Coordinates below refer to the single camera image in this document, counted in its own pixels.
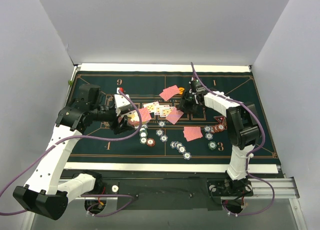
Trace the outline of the orange big blind button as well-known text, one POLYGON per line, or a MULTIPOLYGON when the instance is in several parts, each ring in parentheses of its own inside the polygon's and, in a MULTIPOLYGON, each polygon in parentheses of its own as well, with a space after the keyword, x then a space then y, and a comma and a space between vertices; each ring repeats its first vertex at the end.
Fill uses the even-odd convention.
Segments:
POLYGON ((184 92, 184 91, 185 91, 184 88, 182 88, 182 87, 179 88, 179 94, 180 94, 180 95, 183 95, 183 92, 184 92))

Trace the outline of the red-backed playing card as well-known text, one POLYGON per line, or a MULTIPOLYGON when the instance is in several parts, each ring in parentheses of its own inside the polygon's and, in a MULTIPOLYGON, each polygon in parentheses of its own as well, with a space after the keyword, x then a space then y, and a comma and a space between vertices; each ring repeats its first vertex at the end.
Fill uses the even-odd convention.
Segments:
POLYGON ((197 126, 185 126, 183 133, 184 136, 188 139, 202 137, 201 128, 197 126))
POLYGON ((175 125, 178 120, 184 115, 184 113, 176 108, 173 109, 170 114, 166 117, 166 120, 175 125))
POLYGON ((163 90, 163 92, 159 95, 164 101, 168 101, 171 99, 174 95, 179 94, 180 90, 176 85, 173 85, 171 87, 168 87, 163 90))
POLYGON ((187 142, 200 139, 203 137, 202 133, 195 133, 195 132, 190 132, 190 133, 184 133, 184 137, 186 138, 187 142))

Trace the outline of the red playing card deck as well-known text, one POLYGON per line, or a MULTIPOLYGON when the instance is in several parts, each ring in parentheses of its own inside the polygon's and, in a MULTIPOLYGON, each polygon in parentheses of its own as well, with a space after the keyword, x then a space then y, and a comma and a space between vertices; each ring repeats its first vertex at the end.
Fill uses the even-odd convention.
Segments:
POLYGON ((151 114, 149 113, 147 108, 139 109, 139 113, 140 117, 135 110, 125 114, 125 116, 127 116, 128 118, 129 126, 139 126, 140 121, 142 125, 147 124, 152 119, 151 114))

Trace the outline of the red triangular all-in marker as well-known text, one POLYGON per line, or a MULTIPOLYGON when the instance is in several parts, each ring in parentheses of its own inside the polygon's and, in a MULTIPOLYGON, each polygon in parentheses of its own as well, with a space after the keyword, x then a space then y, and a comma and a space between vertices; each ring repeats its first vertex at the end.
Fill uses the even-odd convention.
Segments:
POLYGON ((224 126, 227 125, 226 117, 225 116, 215 116, 214 119, 220 123, 223 124, 224 126))

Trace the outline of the red poker chip stack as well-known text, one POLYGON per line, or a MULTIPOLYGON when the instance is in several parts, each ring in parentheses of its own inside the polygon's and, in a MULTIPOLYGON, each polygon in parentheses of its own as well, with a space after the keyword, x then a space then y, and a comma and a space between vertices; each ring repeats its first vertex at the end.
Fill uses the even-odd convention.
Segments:
POLYGON ((149 147, 153 147, 153 146, 156 144, 156 142, 155 142, 154 139, 148 138, 146 144, 147 144, 149 147))

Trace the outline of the green poker chip stack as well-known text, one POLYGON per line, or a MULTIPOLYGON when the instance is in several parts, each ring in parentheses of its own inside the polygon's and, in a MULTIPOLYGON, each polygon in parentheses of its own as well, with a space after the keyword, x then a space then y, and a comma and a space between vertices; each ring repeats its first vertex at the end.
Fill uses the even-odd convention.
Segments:
POLYGON ((217 147, 217 143, 216 143, 215 141, 210 141, 210 142, 208 143, 208 148, 209 148, 210 150, 214 150, 214 149, 216 149, 216 147, 217 147))

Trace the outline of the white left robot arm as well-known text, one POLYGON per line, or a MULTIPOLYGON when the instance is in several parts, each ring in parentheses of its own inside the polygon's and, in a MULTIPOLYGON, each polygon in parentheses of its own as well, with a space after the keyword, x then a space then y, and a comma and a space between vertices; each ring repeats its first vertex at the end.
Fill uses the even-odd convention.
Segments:
POLYGON ((114 105, 102 104, 103 93, 98 85, 83 84, 76 98, 59 112, 47 150, 36 161, 37 167, 23 186, 17 186, 13 197, 26 210, 58 220, 68 204, 83 194, 97 196, 103 191, 101 174, 86 170, 60 184, 65 165, 80 139, 90 139, 84 131, 93 122, 110 122, 115 134, 129 129, 121 115, 136 108, 122 88, 113 96, 114 105))

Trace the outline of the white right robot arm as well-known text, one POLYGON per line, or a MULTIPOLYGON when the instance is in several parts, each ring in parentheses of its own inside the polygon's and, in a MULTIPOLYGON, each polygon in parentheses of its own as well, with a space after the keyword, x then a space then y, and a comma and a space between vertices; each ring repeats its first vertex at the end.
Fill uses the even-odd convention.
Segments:
POLYGON ((226 171, 227 177, 223 182, 224 191, 234 195, 241 188, 249 189, 246 186, 249 161, 254 156, 255 145, 262 136, 255 105, 245 105, 225 96, 222 92, 208 89, 195 77, 191 78, 189 85, 190 89, 182 94, 178 110, 195 114, 197 108, 203 106, 213 109, 226 118, 232 152, 226 171))

